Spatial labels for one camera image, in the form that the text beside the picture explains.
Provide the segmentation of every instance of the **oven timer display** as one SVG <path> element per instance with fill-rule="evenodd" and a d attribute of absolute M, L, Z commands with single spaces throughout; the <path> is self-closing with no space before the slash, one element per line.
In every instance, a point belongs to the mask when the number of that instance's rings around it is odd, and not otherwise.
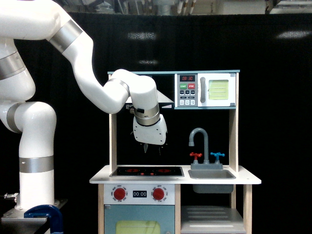
<path fill-rule="evenodd" d="M 147 197 L 147 191 L 133 191 L 133 197 Z"/>

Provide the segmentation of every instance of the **silver metal ring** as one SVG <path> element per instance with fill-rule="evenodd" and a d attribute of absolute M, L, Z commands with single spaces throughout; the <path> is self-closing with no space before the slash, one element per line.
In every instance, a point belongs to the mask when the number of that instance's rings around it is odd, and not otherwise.
<path fill-rule="evenodd" d="M 117 83 L 119 83 L 119 84 L 121 84 L 126 90 L 127 90 L 127 92 L 128 92 L 128 95 L 130 96 L 130 89 L 129 89 L 129 86 L 125 83 L 125 82 L 123 82 L 122 80 L 120 80 L 120 79 L 109 79 L 107 82 L 110 82 L 110 81 L 114 81 L 114 82 L 117 82 Z"/>
<path fill-rule="evenodd" d="M 6 115 L 6 121 L 9 125 L 9 127 L 14 131 L 15 133 L 22 133 L 20 129 L 15 124 L 14 116 L 15 116 L 15 111 L 17 108 L 22 105 L 23 103 L 16 103 L 15 105 L 11 106 L 10 109 L 8 110 L 8 113 Z"/>
<path fill-rule="evenodd" d="M 136 116 L 136 121 L 138 124 L 143 125 L 143 126 L 150 126 L 159 120 L 160 117 L 160 112 L 159 112 L 159 105 L 153 107 L 150 110 L 144 110 L 142 113 L 141 111 L 138 111 L 138 109 L 134 108 L 135 110 L 135 116 Z"/>
<path fill-rule="evenodd" d="M 78 25 L 70 19 L 54 34 L 49 42 L 57 48 L 58 51 L 63 53 L 82 32 Z"/>
<path fill-rule="evenodd" d="M 48 172 L 54 169 L 54 156 L 19 158 L 19 172 L 22 173 L 39 173 Z"/>
<path fill-rule="evenodd" d="M 26 69 L 18 52 L 0 59 L 0 80 L 10 78 Z"/>

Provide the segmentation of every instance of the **wooden frame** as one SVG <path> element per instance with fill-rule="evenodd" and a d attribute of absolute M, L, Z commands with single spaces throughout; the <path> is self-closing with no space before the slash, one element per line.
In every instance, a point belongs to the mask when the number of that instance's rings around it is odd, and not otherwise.
<path fill-rule="evenodd" d="M 238 90 L 236 73 L 236 109 L 229 110 L 229 167 L 238 172 Z M 117 167 L 117 117 L 109 115 L 110 173 Z M 252 185 L 243 185 L 243 222 L 246 234 L 252 233 Z M 230 195 L 230 205 L 236 209 L 236 185 Z M 98 233 L 104 234 L 104 185 L 98 185 Z M 175 234 L 181 233 L 181 185 L 175 185 Z"/>

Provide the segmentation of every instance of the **gray sink basin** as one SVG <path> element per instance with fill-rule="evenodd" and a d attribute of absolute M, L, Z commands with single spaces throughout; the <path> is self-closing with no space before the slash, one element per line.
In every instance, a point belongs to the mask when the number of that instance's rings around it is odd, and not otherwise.
<path fill-rule="evenodd" d="M 228 170 L 189 170 L 192 179 L 235 179 Z M 230 194 L 232 184 L 193 184 L 193 190 L 198 194 Z"/>
<path fill-rule="evenodd" d="M 192 179 L 235 179 L 228 170 L 189 170 Z"/>

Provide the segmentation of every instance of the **microwave handle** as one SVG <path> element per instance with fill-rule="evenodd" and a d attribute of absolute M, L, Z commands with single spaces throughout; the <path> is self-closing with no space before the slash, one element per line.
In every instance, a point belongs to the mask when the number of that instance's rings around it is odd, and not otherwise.
<path fill-rule="evenodd" d="M 200 102 L 204 103 L 206 101 L 206 79 L 204 77 L 200 78 Z"/>

